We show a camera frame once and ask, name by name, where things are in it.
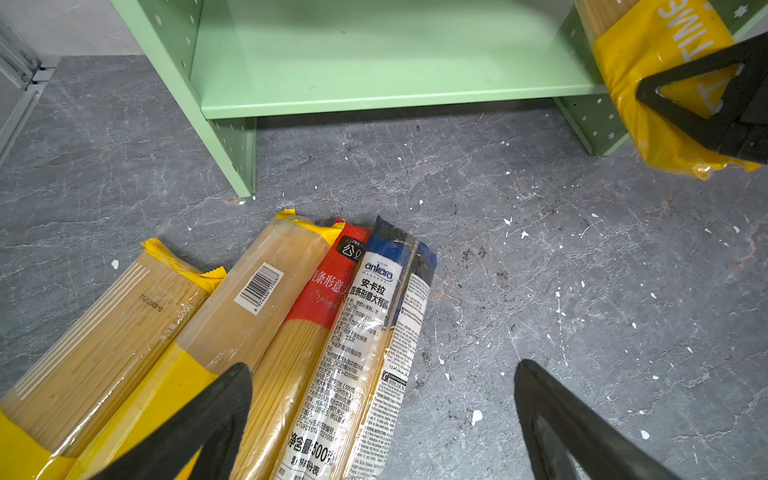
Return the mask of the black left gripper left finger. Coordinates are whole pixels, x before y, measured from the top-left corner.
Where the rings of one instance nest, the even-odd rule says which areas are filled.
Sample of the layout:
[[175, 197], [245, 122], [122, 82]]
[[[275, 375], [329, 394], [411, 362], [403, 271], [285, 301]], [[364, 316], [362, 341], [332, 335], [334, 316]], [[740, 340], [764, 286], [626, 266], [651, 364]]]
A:
[[191, 479], [227, 479], [252, 399], [248, 366], [236, 363], [96, 479], [174, 479], [189, 463]]

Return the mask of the clear black label pasta bag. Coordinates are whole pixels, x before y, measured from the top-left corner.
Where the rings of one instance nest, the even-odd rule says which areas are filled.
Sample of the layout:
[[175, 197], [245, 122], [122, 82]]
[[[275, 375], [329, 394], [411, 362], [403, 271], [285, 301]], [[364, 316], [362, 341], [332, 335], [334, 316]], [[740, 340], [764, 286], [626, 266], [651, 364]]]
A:
[[273, 479], [378, 479], [391, 450], [437, 266], [377, 218]]

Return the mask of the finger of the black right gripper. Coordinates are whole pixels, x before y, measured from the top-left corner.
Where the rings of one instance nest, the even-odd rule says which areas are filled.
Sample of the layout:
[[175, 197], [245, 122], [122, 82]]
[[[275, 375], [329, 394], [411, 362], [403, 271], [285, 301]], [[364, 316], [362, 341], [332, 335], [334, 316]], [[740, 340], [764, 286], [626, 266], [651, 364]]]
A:
[[[688, 80], [724, 73], [704, 95], [697, 113], [663, 92]], [[762, 33], [701, 59], [644, 78], [636, 99], [709, 151], [759, 165], [767, 163], [767, 34]]]

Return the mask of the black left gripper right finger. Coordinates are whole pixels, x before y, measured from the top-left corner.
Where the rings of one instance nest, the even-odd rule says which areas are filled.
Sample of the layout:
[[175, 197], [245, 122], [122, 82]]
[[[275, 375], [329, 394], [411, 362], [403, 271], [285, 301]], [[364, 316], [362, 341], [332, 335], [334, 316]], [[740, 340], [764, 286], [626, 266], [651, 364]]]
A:
[[514, 400], [536, 479], [676, 479], [574, 395], [541, 365], [521, 360]]

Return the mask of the yellow Pastatime spaghetti bag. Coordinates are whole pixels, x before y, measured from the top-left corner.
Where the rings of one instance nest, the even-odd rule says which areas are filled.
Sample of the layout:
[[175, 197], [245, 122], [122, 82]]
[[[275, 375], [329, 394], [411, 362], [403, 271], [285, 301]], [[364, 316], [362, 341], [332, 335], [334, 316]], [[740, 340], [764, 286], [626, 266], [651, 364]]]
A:
[[598, 70], [644, 162], [708, 178], [767, 163], [767, 36], [736, 42], [708, 1], [578, 1]]

